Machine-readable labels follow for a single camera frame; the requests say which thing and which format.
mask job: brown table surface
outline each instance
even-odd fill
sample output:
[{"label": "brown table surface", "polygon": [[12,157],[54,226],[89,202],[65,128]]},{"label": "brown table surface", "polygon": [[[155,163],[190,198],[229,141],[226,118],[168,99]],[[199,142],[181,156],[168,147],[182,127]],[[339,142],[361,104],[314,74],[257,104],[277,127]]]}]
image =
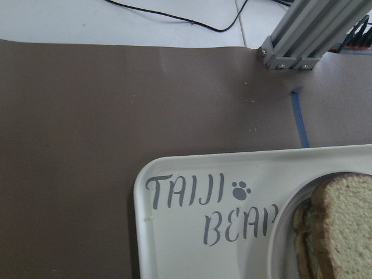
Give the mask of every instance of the brown table surface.
[{"label": "brown table surface", "polygon": [[162,156],[369,144],[370,56],[266,70],[231,47],[0,40],[0,278],[139,278],[133,185]]}]

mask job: screw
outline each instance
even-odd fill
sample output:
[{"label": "screw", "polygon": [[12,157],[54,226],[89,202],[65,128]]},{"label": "screw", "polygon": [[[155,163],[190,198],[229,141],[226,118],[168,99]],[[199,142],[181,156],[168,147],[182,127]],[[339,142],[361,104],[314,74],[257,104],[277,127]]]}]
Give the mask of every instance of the screw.
[{"label": "screw", "polygon": [[277,70],[282,70],[282,69],[284,69],[285,68],[285,64],[279,64],[278,66],[277,66]]},{"label": "screw", "polygon": [[300,67],[301,70],[310,70],[310,66],[309,65],[302,65]]},{"label": "screw", "polygon": [[266,56],[266,50],[265,49],[260,49],[260,55],[261,57],[265,57]]}]

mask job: bread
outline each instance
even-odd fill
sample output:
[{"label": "bread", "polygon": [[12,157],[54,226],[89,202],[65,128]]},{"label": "bread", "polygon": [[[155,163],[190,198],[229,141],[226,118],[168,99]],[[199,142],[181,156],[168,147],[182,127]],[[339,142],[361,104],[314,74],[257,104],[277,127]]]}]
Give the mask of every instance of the bread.
[{"label": "bread", "polygon": [[297,208],[294,229],[301,279],[372,278],[372,176],[319,185]]}]

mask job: blue tape strip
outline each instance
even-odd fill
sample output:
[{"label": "blue tape strip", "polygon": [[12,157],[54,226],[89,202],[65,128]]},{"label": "blue tape strip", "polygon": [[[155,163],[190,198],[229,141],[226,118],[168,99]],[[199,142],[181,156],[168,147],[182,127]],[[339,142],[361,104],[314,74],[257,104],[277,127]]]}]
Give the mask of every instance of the blue tape strip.
[{"label": "blue tape strip", "polygon": [[302,113],[301,113],[301,105],[299,99],[299,93],[302,91],[303,87],[297,88],[291,92],[291,99],[292,99],[292,108],[293,113],[295,114],[295,120],[298,130],[298,135],[300,137],[300,142],[302,148],[309,148],[309,140],[307,139],[305,124],[303,123]]}]

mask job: paw print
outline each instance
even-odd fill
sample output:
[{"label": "paw print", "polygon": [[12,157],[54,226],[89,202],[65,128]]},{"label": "paw print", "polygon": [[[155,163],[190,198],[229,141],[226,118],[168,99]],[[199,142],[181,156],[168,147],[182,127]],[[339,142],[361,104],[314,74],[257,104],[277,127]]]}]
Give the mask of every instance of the paw print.
[{"label": "paw print", "polygon": [[[237,185],[238,184],[236,182],[232,183],[233,187],[236,187]],[[250,194],[252,191],[249,188],[247,188],[247,189],[245,189],[245,188],[246,188],[245,182],[240,181],[239,182],[239,187],[234,188],[234,190],[232,191],[232,195],[235,197],[235,199],[238,199],[240,201],[244,201],[246,199],[246,195]]]}]

